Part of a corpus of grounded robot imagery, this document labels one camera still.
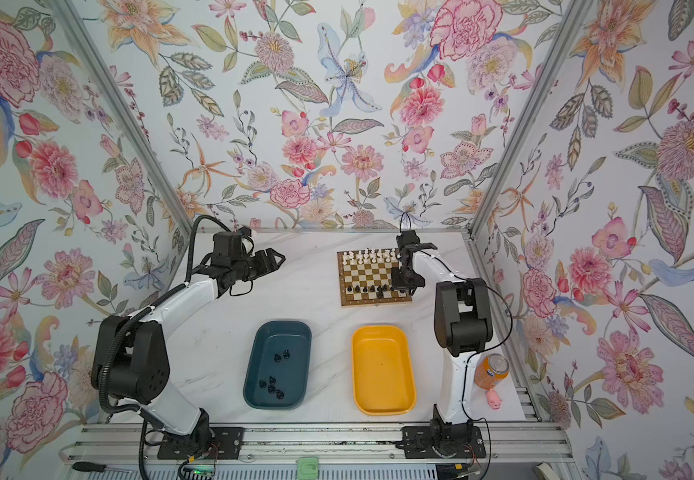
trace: tray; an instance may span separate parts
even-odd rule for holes
[[[274,320],[260,326],[243,387],[246,403],[265,410],[287,410],[302,403],[307,390],[311,345],[312,331],[302,322]],[[290,357],[276,362],[275,355],[283,357],[286,350]],[[278,399],[276,392],[268,391],[270,376],[275,378],[275,388],[283,391],[283,398]],[[260,381],[266,384],[264,388],[259,386]]]
[[[403,415],[416,405],[408,340],[392,325],[364,326],[352,335],[354,402],[366,415]]]

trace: green plastic object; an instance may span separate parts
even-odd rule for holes
[[[301,457],[296,461],[297,480],[316,480],[318,477],[318,457]]]

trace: marble tabletop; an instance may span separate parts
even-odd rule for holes
[[[433,332],[434,289],[419,288],[412,302],[342,307],[336,252],[392,248],[396,234],[307,232],[255,233],[256,249],[272,247],[286,256],[281,269],[256,280],[246,296],[209,303],[168,341],[171,381],[212,422],[426,422],[438,400],[445,351]],[[474,274],[461,233],[420,233],[435,244],[447,263]],[[212,236],[198,234],[195,258],[212,250]],[[182,262],[177,281],[186,272]],[[238,283],[233,293],[246,290]],[[243,399],[248,358],[256,330],[270,320],[300,320],[312,330],[307,392],[293,410],[260,410]],[[367,416],[355,405],[352,391],[351,338],[366,325],[395,325],[405,332],[417,390],[416,407],[402,416]],[[498,343],[494,339],[488,343]],[[489,420],[525,420],[515,385],[496,386],[503,400],[499,410],[487,406],[484,390],[473,388],[472,416]],[[114,422],[140,422],[129,413]]]

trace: black mounting plate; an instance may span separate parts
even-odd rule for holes
[[[240,456],[240,447],[243,445],[242,427],[211,427],[218,444],[218,460],[237,460]],[[158,450],[159,460],[187,460],[191,455],[189,452],[179,451],[179,447],[173,442],[168,442],[167,437]]]
[[[470,447],[465,444],[450,445],[443,448],[440,454],[432,448],[432,434],[428,426],[403,427],[403,450],[406,458],[472,458]],[[486,458],[486,448],[480,429],[472,428],[472,448],[477,458]]]

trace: can lid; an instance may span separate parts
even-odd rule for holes
[[[508,361],[498,353],[488,355],[488,366],[494,370],[497,375],[504,375],[510,370]]]

